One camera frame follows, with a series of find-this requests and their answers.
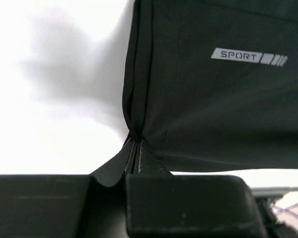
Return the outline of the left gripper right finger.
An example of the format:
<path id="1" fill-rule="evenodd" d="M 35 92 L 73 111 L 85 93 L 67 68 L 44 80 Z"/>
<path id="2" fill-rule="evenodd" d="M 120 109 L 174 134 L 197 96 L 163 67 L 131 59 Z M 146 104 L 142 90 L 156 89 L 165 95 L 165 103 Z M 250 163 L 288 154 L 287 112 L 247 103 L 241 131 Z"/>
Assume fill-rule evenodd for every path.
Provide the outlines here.
<path id="1" fill-rule="evenodd" d="M 138 145 L 126 176 L 131 238 L 265 238 L 250 188 L 236 176 L 175 176 L 147 144 Z"/>

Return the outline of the black sport shorts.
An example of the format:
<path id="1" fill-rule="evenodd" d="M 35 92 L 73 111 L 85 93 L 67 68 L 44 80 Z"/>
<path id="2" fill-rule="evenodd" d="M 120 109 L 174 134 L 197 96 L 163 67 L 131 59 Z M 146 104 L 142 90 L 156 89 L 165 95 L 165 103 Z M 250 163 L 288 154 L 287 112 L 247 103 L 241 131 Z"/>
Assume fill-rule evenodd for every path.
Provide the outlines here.
<path id="1" fill-rule="evenodd" d="M 298 0 L 137 0 L 123 112 L 172 171 L 298 169 Z"/>

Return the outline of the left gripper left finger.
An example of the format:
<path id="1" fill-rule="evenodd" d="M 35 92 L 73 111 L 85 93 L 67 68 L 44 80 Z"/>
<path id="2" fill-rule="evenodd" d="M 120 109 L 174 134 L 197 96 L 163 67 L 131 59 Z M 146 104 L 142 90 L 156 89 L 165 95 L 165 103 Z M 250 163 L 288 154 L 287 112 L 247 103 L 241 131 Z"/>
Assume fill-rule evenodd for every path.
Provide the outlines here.
<path id="1" fill-rule="evenodd" d="M 137 144 L 89 175 L 0 175 L 0 238 L 125 238 L 125 174 Z"/>

